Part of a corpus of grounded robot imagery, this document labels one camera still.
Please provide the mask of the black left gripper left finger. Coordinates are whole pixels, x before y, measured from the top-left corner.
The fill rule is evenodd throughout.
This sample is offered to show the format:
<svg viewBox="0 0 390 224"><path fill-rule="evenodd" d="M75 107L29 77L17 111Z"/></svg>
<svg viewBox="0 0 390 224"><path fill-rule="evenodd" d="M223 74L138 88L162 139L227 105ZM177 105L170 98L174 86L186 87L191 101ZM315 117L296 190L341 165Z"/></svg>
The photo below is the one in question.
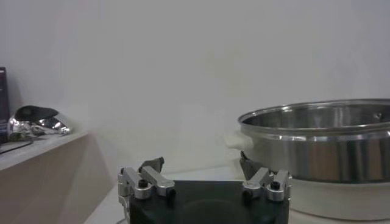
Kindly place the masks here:
<svg viewBox="0 0 390 224"><path fill-rule="evenodd" d="M119 196L123 198L133 196L137 200L147 200L156 193L167 200L174 198L175 182L160 173L164 162L164 158L159 157L145 161L137 170L123 167L118 174Z"/></svg>

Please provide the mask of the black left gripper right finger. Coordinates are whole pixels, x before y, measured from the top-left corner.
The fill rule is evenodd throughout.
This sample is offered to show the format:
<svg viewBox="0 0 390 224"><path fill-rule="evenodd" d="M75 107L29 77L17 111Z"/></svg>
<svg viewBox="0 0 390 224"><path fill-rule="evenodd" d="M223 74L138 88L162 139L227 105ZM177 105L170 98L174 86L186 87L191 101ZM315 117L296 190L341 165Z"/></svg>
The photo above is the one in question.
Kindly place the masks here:
<svg viewBox="0 0 390 224"><path fill-rule="evenodd" d="M244 152L240 152L239 164L243 171L243 199L252 201L260 198L263 194L269 201L290 201L292 178L287 170L273 172L260 163L250 160Z"/></svg>

